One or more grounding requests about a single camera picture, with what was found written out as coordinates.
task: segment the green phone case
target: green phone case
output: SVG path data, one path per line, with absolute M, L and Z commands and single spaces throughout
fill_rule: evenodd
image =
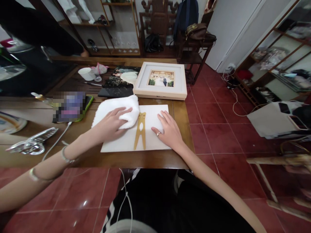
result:
M 87 96 L 86 96 L 86 99 L 87 99 L 87 97 L 91 97 L 91 99 L 90 99 L 90 100 L 89 100 L 89 102 L 86 104 L 85 110 L 83 110 L 83 117 L 82 117 L 82 118 L 80 118 L 79 120 L 76 120 L 75 122 L 82 121 L 82 119 L 83 119 L 83 118 L 84 118 L 84 116 L 85 116 L 86 111 L 88 110 L 89 106 L 91 105 L 91 103 L 92 103 L 92 102 L 93 102 L 93 100 L 94 100 L 94 97 L 93 97 L 93 96 L 91 96 L 91 95 L 87 95 Z

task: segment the pen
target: pen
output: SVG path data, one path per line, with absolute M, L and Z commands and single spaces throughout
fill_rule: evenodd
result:
M 103 85 L 101 85 L 101 84 L 88 83 L 88 82 L 83 82 L 83 83 L 88 84 L 88 85 L 94 85 L 94 86 L 101 86 L 101 87 L 103 87 Z

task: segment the hand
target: hand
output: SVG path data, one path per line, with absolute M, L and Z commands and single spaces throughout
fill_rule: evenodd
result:
M 126 107 L 121 107 L 109 112 L 97 125 L 85 133 L 85 139 L 95 146 L 121 137 L 127 129 L 119 128 L 127 121 L 119 120 L 119 117 L 132 111 L 132 108 L 125 109 Z
M 171 117 L 167 111 L 161 111 L 162 116 L 158 114 L 158 118 L 162 123 L 164 133 L 160 133 L 158 138 L 167 146 L 176 151 L 181 145 L 184 144 L 179 128 L 176 121 Z M 160 132 L 157 128 L 152 127 L 152 131 L 157 134 Z

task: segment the gold clothespin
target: gold clothespin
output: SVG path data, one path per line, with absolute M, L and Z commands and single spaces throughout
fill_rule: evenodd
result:
M 146 149 L 146 131 L 145 131 L 145 118 L 146 118 L 146 113 L 139 113 L 138 116 L 138 124 L 137 124 L 137 129 L 136 129 L 136 138 L 135 138 L 135 142 L 134 142 L 134 150 L 136 150 L 137 147 L 137 143 L 138 143 L 138 139 L 140 137 L 140 135 L 143 138 L 143 146 L 144 146 L 144 150 Z M 140 131 L 140 124 L 143 124 L 143 129 L 142 131 Z

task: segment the bracelet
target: bracelet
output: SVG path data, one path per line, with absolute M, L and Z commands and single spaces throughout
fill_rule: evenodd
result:
M 35 182 L 38 182 L 38 181 L 51 182 L 51 181 L 56 180 L 58 177 L 60 177 L 60 176 L 63 174 L 63 173 L 61 173 L 59 176 L 57 176 L 57 177 L 55 177 L 55 178 L 53 178 L 53 179 L 44 179 L 44 178 L 39 178 L 39 177 L 37 177 L 37 176 L 35 175 L 34 171 L 35 171 L 35 168 L 30 169 L 30 170 L 29 170 L 29 176 L 30 176 L 30 178 L 31 178 L 33 181 L 35 181 Z
M 62 157 L 63 157 L 63 159 L 66 161 L 66 163 L 69 163 L 69 164 L 76 162 L 77 159 L 75 159 L 75 160 L 70 160 L 70 159 L 67 159 L 67 158 L 65 157 L 65 155 L 64 155 L 64 150 L 65 150 L 66 147 L 67 147 L 67 146 L 64 146 L 64 147 L 62 148 Z

